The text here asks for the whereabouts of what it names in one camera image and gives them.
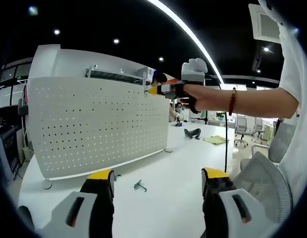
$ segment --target desk partition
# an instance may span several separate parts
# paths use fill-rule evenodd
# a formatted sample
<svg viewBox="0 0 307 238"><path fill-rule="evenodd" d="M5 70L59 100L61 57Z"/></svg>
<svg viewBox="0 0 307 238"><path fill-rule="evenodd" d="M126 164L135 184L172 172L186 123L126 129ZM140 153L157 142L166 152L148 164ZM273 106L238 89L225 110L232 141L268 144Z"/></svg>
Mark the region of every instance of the desk partition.
<svg viewBox="0 0 307 238"><path fill-rule="evenodd" d="M43 176L114 168L166 148L169 101L106 79L42 77L28 83L29 130Z"/></svg>

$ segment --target office desk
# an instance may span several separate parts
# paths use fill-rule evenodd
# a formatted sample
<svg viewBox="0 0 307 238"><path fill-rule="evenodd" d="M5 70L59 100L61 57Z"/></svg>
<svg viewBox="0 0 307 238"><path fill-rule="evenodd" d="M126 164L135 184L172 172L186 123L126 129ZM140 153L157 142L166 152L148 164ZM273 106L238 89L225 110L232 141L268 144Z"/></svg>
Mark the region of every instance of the office desk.
<svg viewBox="0 0 307 238"><path fill-rule="evenodd" d="M208 119L207 122L218 123L218 126L225 126L225 118L219 119ZM227 125L229 128L235 128L235 119L227 119Z"/></svg>
<svg viewBox="0 0 307 238"><path fill-rule="evenodd" d="M200 237L205 230L202 212L201 169L224 170L225 144L213 145L188 139L183 129L200 128L201 138L225 136L225 128L196 123L169 126L168 149L114 169L120 174L114 184L114 238ZM228 130L228 163L232 159L234 130ZM34 156L27 168L19 193L19 206L27 206L35 228L51 219L52 209L70 192L79 191L86 176L52 181L43 189L44 178ZM148 189L134 190L140 179Z"/></svg>

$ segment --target ceiling vent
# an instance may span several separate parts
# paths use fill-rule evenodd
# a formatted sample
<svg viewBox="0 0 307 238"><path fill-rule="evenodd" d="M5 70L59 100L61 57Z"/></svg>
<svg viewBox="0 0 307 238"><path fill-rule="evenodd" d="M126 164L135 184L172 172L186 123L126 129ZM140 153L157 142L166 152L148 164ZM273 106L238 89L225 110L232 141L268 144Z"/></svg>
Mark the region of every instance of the ceiling vent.
<svg viewBox="0 0 307 238"><path fill-rule="evenodd" d="M249 4L254 39L280 44L278 24L268 16L260 5Z"/></svg>

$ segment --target hand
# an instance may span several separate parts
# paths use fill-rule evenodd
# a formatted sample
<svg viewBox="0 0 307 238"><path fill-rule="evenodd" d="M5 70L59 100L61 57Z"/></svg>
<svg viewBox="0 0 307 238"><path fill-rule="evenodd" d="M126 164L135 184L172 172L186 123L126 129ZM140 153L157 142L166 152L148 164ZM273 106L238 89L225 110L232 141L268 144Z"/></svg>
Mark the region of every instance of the hand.
<svg viewBox="0 0 307 238"><path fill-rule="evenodd" d="M208 106L210 104L208 91L209 89L194 84L186 84L183 86L183 90L190 94L192 97L196 98L195 109L199 112L208 110ZM188 99L180 99L181 103L188 103Z"/></svg>

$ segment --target curved led light strip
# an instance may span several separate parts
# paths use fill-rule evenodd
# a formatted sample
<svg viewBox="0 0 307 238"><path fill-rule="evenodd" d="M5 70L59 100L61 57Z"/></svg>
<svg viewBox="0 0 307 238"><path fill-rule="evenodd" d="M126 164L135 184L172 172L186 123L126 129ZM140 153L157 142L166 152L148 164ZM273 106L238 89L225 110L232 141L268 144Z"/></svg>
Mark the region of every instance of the curved led light strip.
<svg viewBox="0 0 307 238"><path fill-rule="evenodd" d="M211 64L221 84L224 84L224 81L221 75L219 74L219 71L217 70L211 56L208 54L208 52L206 51L202 43L198 40L198 38L194 35L193 31L191 31L191 29L181 20L181 18L178 17L173 11L171 11L166 5L164 5L159 0L147 0L147 1L158 7L161 11L163 11L170 18L172 18L172 20L174 20L191 37L191 39L195 42L195 44L197 44L197 46L200 48L204 56L207 58L208 62Z"/></svg>

